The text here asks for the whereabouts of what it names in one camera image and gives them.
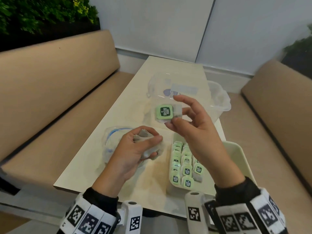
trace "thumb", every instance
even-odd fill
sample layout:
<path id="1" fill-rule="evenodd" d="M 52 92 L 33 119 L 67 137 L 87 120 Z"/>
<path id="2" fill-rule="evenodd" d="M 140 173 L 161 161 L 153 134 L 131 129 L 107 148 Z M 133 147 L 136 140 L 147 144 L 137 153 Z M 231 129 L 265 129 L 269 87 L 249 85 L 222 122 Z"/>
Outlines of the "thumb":
<path id="1" fill-rule="evenodd" d="M 196 129 L 189 121 L 180 117 L 173 118 L 171 123 L 176 127 L 177 132 L 183 137 L 189 137 Z"/>
<path id="2" fill-rule="evenodd" d="M 144 153 L 144 151 L 158 145 L 160 142 L 162 142 L 162 136 L 156 135 L 150 139 L 146 139 L 144 141 L 136 143 L 135 147 L 137 149 L 137 152 Z"/>

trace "beige bench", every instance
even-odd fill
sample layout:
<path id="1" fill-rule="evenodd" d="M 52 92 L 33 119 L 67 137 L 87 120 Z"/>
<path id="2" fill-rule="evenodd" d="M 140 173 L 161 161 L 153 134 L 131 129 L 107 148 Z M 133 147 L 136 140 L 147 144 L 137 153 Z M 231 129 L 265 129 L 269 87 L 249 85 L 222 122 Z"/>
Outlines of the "beige bench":
<path id="1" fill-rule="evenodd" d="M 51 188 L 133 78 L 118 68 L 109 31 L 0 53 L 2 177 Z"/>
<path id="2" fill-rule="evenodd" d="M 289 232 L 311 233 L 312 80 L 272 60 L 241 92 L 229 94 L 232 109 L 220 117 L 225 137 L 242 146 L 258 185 L 285 214 Z"/>

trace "green plant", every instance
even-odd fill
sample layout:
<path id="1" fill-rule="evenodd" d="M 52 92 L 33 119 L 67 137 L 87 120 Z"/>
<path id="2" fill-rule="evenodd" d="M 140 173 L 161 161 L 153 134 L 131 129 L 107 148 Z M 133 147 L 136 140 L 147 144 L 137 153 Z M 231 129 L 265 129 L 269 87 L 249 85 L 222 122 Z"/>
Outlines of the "green plant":
<path id="1" fill-rule="evenodd" d="M 97 14 L 89 0 L 0 0 L 0 33 L 36 33 L 46 23 L 62 21 L 88 19 L 98 24 Z"/>
<path id="2" fill-rule="evenodd" d="M 310 30 L 309 37 L 297 40 L 292 45 L 284 48 L 288 55 L 298 55 L 305 52 L 307 55 L 312 56 L 312 24 L 309 24 L 308 28 Z"/>

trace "left hand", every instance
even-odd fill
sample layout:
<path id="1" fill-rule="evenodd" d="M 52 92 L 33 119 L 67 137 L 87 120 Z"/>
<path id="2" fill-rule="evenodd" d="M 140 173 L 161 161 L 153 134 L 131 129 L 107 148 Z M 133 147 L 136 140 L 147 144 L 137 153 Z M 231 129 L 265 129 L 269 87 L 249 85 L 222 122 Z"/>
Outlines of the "left hand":
<path id="1" fill-rule="evenodd" d="M 142 129 L 147 130 L 154 137 L 134 143 L 134 135 L 137 135 Z M 124 134 L 92 188 L 103 195 L 117 197 L 123 184 L 134 175 L 139 164 L 144 160 L 141 159 L 144 151 L 158 145 L 161 141 L 162 136 L 156 130 L 147 126 L 140 126 Z M 153 152 L 149 158 L 155 156 L 157 156 L 157 152 Z"/>

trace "planter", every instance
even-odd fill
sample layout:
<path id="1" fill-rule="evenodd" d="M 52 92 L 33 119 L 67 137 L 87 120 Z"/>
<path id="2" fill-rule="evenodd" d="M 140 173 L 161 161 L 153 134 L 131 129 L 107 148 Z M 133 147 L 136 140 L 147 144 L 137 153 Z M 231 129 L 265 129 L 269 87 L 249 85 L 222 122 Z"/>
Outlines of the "planter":
<path id="1" fill-rule="evenodd" d="M 298 71 L 299 73 L 312 79 L 312 55 L 306 53 L 300 53 L 298 55 L 287 54 L 282 63 L 290 68 Z"/>
<path id="2" fill-rule="evenodd" d="M 84 34 L 100 29 L 100 25 L 94 25 L 89 21 L 47 24 L 41 28 L 42 34 L 31 34 L 26 31 L 17 31 L 10 35 L 0 35 L 0 52 L 66 38 L 78 34 Z"/>

